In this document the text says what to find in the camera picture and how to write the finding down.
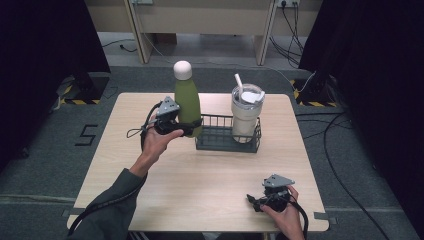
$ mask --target water bottle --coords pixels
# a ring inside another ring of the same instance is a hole
[[[187,61],[179,61],[174,65],[175,102],[180,106],[178,113],[179,123],[193,123],[201,119],[200,100],[196,85],[193,82],[191,65]],[[194,129],[193,134],[187,137],[197,137],[202,132],[202,126]]]

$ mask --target straw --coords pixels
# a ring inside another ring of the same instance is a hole
[[[241,83],[241,79],[238,73],[236,73],[234,77],[236,78],[237,85],[239,86],[239,101],[241,101],[241,94],[243,94],[243,84]]]

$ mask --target table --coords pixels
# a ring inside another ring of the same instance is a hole
[[[256,62],[263,65],[275,0],[155,0],[153,5],[124,0],[142,63],[148,63],[150,33],[252,35]]]
[[[139,128],[152,106],[173,93],[122,93],[113,108],[93,157],[75,208],[85,208],[109,188],[123,168],[139,156]],[[231,94],[200,94],[204,114],[232,115]],[[150,169],[137,200],[131,231],[275,232],[272,220],[257,213],[246,194],[263,196],[262,181],[271,174],[296,181],[299,204],[309,217],[309,231],[325,231],[327,220],[314,174],[288,96],[268,94],[261,117],[262,138],[257,153],[199,151],[192,138],[168,145]],[[75,215],[68,219],[68,227]]]

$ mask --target black wire basket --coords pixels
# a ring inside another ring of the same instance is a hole
[[[197,150],[256,153],[261,140],[261,120],[253,136],[233,135],[233,116],[202,114],[202,133],[196,137]]]

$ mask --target gray sleeve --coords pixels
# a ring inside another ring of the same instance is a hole
[[[137,196],[147,175],[139,178],[124,169],[115,183],[86,208],[98,210],[87,215],[67,239],[125,239],[134,215]]]

